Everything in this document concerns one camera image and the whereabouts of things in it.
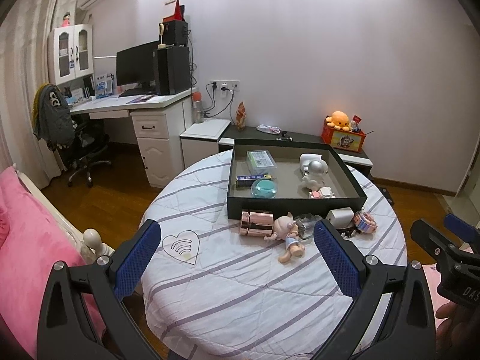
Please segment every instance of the striped tablecloth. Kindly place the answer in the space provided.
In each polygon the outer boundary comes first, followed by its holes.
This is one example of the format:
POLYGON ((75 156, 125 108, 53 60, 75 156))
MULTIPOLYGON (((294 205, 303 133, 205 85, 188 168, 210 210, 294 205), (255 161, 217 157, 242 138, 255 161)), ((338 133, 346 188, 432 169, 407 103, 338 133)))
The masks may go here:
MULTIPOLYGON (((142 221, 154 219, 162 244, 142 277, 148 326, 192 360, 309 359, 352 300, 342 295, 313 242, 302 258, 277 261, 282 241, 240 237, 227 219, 231 151, 192 165, 159 194, 142 221)), ((383 263, 406 266, 402 228, 378 188, 351 168, 379 227, 351 240, 383 263)), ((376 333, 389 295, 361 341, 376 333)))

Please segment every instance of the barcode label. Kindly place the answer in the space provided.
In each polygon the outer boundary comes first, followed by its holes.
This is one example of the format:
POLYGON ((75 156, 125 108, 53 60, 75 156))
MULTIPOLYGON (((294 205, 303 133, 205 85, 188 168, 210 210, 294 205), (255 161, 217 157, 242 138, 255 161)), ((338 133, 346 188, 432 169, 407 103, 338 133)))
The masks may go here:
POLYGON ((268 153, 266 151, 254 151, 250 154, 253 157, 253 160, 255 161, 255 166, 257 168, 273 166, 273 163, 270 160, 270 157, 268 156, 268 153))

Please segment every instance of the computer monitor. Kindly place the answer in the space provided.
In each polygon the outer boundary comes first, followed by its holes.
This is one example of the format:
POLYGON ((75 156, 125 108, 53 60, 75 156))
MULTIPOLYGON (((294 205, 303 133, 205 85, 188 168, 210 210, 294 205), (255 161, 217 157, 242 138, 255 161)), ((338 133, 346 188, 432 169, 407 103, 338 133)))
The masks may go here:
POLYGON ((140 83, 144 93, 155 90, 154 51, 159 40, 117 52, 117 85, 140 83))

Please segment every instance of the metal screw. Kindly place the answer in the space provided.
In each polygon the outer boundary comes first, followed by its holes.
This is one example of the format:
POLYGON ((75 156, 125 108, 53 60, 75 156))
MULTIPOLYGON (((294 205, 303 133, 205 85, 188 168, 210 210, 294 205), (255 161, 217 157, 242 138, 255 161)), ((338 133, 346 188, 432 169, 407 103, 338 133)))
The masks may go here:
POLYGON ((371 266, 375 266, 378 264, 378 258, 376 258, 375 256, 367 256, 365 257, 365 261, 367 262, 367 264, 370 264, 371 266))
POLYGON ((422 264, 420 264, 419 261, 417 261, 416 259, 412 261, 412 267, 413 269, 422 269, 422 264))
POLYGON ((99 266, 106 266, 110 262, 110 258, 108 256, 100 256, 97 258, 97 264, 99 266))
POLYGON ((65 264, 63 263, 63 261, 57 261, 55 264, 53 264, 53 269, 55 269, 56 271, 59 271, 64 266, 65 264))

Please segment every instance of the red box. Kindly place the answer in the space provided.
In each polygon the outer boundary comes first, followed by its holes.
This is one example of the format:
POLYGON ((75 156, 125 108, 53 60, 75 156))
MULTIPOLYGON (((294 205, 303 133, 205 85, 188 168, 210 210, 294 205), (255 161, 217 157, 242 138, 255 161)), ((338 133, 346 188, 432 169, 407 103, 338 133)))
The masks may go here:
POLYGON ((335 149, 360 152, 365 137, 366 135, 362 130, 358 133, 335 130, 333 127, 328 127, 326 121, 323 123, 322 139, 335 149))

